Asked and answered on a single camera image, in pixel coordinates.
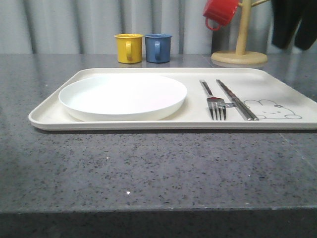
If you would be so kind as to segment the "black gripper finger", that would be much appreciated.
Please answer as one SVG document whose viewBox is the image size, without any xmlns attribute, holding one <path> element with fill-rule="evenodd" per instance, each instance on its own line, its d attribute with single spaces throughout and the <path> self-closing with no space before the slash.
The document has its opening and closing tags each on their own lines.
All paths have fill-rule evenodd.
<svg viewBox="0 0 317 238">
<path fill-rule="evenodd" d="M 304 10 L 303 0 L 273 0 L 272 44 L 288 47 Z"/>
<path fill-rule="evenodd" d="M 305 51 L 317 40 L 317 1 L 309 0 L 304 7 L 294 45 Z"/>
</svg>

